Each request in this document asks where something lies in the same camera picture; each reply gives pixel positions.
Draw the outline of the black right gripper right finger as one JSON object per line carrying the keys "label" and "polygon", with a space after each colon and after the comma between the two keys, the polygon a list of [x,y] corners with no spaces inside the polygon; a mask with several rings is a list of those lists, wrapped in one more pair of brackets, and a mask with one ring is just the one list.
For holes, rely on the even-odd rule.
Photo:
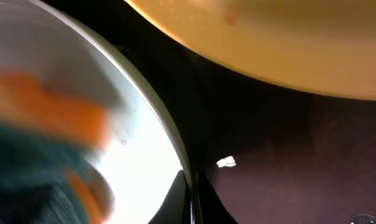
{"label": "black right gripper right finger", "polygon": [[195,222],[199,224],[237,224],[226,210],[204,172],[197,172],[193,188]]}

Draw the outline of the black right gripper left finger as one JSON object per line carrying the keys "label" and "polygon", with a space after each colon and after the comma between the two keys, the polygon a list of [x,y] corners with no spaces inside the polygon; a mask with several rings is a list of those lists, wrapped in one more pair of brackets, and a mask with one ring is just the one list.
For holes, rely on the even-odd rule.
{"label": "black right gripper left finger", "polygon": [[149,224],[190,224],[190,190],[182,170]]}

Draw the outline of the yellow plate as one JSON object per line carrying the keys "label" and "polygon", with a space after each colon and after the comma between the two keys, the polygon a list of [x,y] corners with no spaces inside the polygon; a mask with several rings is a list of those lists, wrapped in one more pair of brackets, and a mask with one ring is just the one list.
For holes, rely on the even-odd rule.
{"label": "yellow plate", "polygon": [[376,100],[376,0],[128,0],[222,66],[291,89]]}

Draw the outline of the green yellow sponge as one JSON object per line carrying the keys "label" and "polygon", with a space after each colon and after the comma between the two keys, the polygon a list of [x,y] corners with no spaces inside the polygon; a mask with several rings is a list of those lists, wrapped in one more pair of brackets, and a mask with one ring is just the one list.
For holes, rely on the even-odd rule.
{"label": "green yellow sponge", "polygon": [[0,223],[103,223],[111,190],[87,161],[109,137],[107,111],[0,70]]}

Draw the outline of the mint plate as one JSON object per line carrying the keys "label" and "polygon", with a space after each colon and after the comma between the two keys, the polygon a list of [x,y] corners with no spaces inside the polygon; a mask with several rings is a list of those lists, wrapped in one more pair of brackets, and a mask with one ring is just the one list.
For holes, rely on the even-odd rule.
{"label": "mint plate", "polygon": [[106,39],[42,1],[0,1],[0,68],[26,70],[46,88],[109,111],[111,134],[88,162],[112,196],[107,223],[149,223],[177,173],[185,147],[144,76]]}

